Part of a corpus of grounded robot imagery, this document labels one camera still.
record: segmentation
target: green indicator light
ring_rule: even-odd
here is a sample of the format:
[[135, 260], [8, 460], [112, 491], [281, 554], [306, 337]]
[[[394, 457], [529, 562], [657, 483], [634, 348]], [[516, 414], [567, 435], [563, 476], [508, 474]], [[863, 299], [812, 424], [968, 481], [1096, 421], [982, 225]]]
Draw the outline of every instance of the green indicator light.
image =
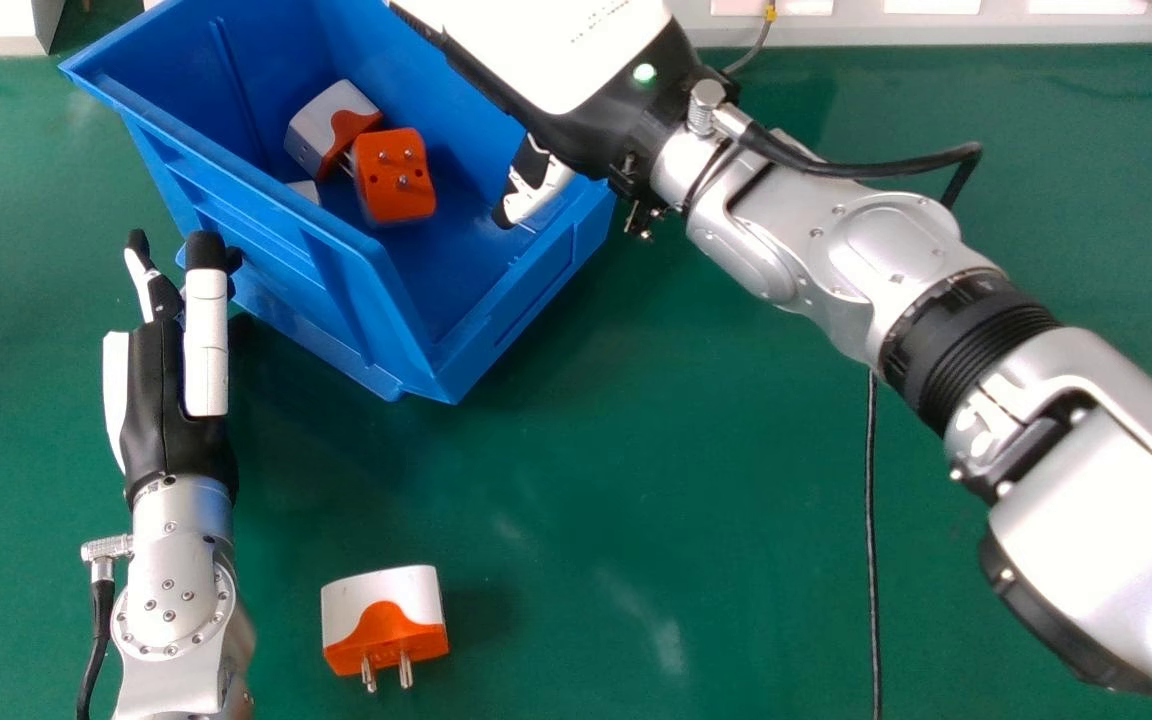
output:
[[650, 85], [655, 78], [655, 66], [652, 63], [639, 65], [639, 67], [634, 68], [634, 78], [639, 85]]

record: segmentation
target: green table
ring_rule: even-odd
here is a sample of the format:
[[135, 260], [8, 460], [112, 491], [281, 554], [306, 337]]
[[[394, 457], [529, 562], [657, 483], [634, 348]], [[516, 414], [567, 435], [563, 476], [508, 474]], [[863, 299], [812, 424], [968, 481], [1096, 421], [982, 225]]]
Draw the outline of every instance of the green table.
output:
[[[63, 51], [126, 12], [70, 9]], [[1152, 47], [774, 51], [746, 81], [746, 108], [836, 159], [986, 143], [967, 236], [1152, 373]], [[172, 265], [118, 118], [55, 59], [0, 61], [3, 719], [73, 717], [77, 547], [128, 528], [100, 340], [137, 323], [134, 225]], [[867, 717], [864, 370], [677, 220], [609, 240], [461, 407], [385, 404], [265, 328], [236, 355], [259, 717]], [[879, 423], [888, 717], [1152, 717], [1021, 630], [975, 566], [983, 506], [895, 393]], [[326, 669], [319, 588], [412, 562], [439, 568], [452, 655], [366, 697]]]

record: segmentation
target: blue storage box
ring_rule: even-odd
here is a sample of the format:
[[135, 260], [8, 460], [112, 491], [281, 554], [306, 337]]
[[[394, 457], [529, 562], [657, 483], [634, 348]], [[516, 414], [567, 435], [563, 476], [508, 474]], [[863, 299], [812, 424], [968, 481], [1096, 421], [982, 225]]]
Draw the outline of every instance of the blue storage box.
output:
[[[607, 237], [588, 179], [493, 225], [524, 131], [381, 0], [169, 0], [61, 69], [123, 115], [180, 233], [241, 247], [238, 305], [387, 400], [458, 402]], [[285, 185], [287, 123], [342, 78], [425, 137], [433, 219], [365, 232]]]

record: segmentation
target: orange and white plug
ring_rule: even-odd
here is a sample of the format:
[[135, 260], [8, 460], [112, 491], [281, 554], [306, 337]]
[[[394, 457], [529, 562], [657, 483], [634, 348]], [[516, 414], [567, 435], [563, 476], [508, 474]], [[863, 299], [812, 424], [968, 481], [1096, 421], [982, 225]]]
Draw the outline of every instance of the orange and white plug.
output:
[[402, 688], [411, 688], [414, 662], [449, 651], [433, 566], [378, 570], [324, 585], [323, 655], [340, 676], [362, 674], [367, 692], [376, 692], [376, 674], [393, 666]]

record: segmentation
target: robotic arm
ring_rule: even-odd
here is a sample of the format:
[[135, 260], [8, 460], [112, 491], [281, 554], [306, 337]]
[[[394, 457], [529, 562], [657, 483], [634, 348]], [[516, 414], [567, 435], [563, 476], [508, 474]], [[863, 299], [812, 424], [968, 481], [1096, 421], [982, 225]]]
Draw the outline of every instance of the robotic arm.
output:
[[[143, 324], [104, 347], [105, 420], [132, 532], [83, 544], [92, 573], [93, 647], [78, 697], [88, 720], [109, 639], [123, 660], [115, 720], [251, 717], [247, 666], [256, 635], [238, 599], [229, 446], [229, 273], [238, 257], [214, 233], [185, 243], [184, 298], [134, 232], [124, 260]], [[183, 314], [183, 327], [180, 316]], [[131, 559], [114, 597], [114, 563]]]
[[632, 232], [677, 211], [742, 287], [897, 389], [990, 507], [979, 556], [998, 597], [1084, 682], [1152, 694], [1142, 370], [1016, 290], [943, 205], [814, 172], [806, 147], [742, 113], [662, 0], [389, 6], [520, 120], [525, 145], [634, 200]]

